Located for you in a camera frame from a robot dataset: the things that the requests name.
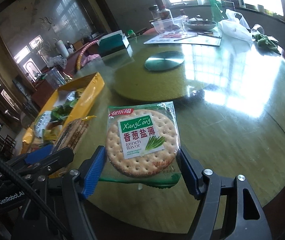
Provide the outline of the yellow brown biscuit pack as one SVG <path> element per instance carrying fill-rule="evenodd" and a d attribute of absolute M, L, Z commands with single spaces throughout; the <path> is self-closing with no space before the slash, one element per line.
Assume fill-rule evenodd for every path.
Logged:
<path fill-rule="evenodd" d="M 79 118 L 69 122 L 59 135 L 51 153 L 55 153 L 67 147 L 70 148 L 74 154 L 76 154 L 82 139 L 87 133 L 89 124 L 94 118 L 96 118 L 96 116 L 90 115 L 86 116 L 85 118 Z"/>

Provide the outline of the round scallion cracker pack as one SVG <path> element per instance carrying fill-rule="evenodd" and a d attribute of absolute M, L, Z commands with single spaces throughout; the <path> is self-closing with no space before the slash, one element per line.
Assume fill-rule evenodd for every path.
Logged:
<path fill-rule="evenodd" d="M 100 180 L 168 189 L 181 178 L 179 150 L 173 102 L 110 106 Z"/>

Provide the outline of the green pea snack packet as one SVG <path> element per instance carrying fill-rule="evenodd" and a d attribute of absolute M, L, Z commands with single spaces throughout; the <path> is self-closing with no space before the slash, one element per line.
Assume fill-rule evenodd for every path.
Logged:
<path fill-rule="evenodd" d="M 67 100 L 63 105 L 56 106 L 50 114 L 50 122 L 63 122 L 70 115 L 78 99 Z"/>

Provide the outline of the yellow cardboard tray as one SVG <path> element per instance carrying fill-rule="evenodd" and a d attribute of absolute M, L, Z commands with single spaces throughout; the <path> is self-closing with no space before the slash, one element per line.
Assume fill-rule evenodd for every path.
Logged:
<path fill-rule="evenodd" d="M 23 136 L 20 153 L 57 142 L 70 122 L 87 116 L 104 85 L 102 76 L 96 72 L 56 89 Z"/>

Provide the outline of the hula hoop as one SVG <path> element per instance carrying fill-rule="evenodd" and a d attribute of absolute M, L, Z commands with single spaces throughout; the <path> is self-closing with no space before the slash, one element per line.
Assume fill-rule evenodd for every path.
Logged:
<path fill-rule="evenodd" d="M 83 60 L 83 56 L 85 55 L 85 52 L 91 48 L 93 45 L 97 45 L 98 40 L 93 40 L 91 42 L 86 43 L 83 48 L 81 49 L 78 58 L 76 60 L 76 72 L 78 72 L 82 67 L 81 67 L 81 61 Z"/>

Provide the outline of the pink cloth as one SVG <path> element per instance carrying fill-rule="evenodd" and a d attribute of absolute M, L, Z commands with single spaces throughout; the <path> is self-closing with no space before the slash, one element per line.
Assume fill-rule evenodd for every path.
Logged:
<path fill-rule="evenodd" d="M 83 60 L 81 61 L 81 67 L 84 67 L 87 63 L 93 61 L 94 59 L 99 58 L 100 55 L 99 54 L 93 54 L 93 55 L 88 55 L 85 58 L 83 58 Z"/>

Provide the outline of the white thermos bottle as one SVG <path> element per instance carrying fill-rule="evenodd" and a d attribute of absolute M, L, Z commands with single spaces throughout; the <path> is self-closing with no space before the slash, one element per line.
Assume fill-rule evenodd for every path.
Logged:
<path fill-rule="evenodd" d="M 68 58 L 69 57 L 69 52 L 66 48 L 66 46 L 64 45 L 62 40 L 57 40 L 55 42 L 55 47 L 58 50 L 58 52 L 64 57 L 64 58 Z"/>

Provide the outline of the teal tissue box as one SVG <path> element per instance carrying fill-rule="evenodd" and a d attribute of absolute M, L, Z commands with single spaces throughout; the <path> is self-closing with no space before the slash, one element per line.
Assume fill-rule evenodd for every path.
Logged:
<path fill-rule="evenodd" d="M 122 30 L 107 34 L 98 40 L 98 54 L 104 57 L 129 46 L 127 36 Z"/>

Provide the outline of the green vegetable bundle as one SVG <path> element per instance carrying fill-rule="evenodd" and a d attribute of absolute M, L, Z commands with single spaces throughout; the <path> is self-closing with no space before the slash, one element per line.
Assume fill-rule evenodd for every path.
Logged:
<path fill-rule="evenodd" d="M 278 50 L 278 43 L 270 40 L 268 36 L 262 34 L 254 34 L 253 39 L 257 43 L 258 48 L 263 51 L 273 52 L 277 55 L 280 55 L 280 51 Z"/>

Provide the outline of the glass jar dark lid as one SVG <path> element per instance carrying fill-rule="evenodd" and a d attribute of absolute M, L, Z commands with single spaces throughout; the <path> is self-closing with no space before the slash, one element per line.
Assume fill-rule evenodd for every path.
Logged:
<path fill-rule="evenodd" d="M 158 21 L 161 19 L 159 14 L 159 9 L 156 4 L 149 6 L 148 9 L 152 15 L 153 21 Z"/>

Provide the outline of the clear plastic food container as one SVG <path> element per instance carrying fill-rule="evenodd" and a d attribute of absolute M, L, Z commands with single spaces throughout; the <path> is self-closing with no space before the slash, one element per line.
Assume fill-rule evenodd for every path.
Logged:
<path fill-rule="evenodd" d="M 181 18 L 170 18 L 167 20 L 158 20 L 151 23 L 155 31 L 163 34 L 171 31 L 182 31 L 183 20 Z"/>

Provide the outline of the red label bottle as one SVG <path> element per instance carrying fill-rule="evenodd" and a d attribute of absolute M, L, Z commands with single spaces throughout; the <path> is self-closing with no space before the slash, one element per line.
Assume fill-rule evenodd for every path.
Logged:
<path fill-rule="evenodd" d="M 170 9 L 167 9 L 164 5 L 159 6 L 159 16 L 161 20 L 169 20 L 172 18 Z"/>

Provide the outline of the printed paper mat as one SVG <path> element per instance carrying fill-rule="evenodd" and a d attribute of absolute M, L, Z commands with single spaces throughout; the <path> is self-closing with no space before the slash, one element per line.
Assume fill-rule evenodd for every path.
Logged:
<path fill-rule="evenodd" d="M 222 32 L 214 28 L 210 31 L 180 31 L 159 34 L 143 44 L 194 44 L 219 47 Z"/>

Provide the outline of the white plastic bag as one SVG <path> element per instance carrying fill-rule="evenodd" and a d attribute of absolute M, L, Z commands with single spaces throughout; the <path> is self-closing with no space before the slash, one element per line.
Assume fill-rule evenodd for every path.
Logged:
<path fill-rule="evenodd" d="M 230 9 L 225 11 L 227 19 L 218 23 L 218 28 L 225 34 L 242 41 L 252 42 L 250 27 L 244 16 L 240 12 Z"/>

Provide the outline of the metal dish with food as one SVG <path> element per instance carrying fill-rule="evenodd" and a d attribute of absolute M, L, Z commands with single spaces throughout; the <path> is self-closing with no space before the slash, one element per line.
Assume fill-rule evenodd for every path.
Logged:
<path fill-rule="evenodd" d="M 217 23 L 213 21 L 189 21 L 184 26 L 195 31 L 210 31 L 217 26 Z"/>

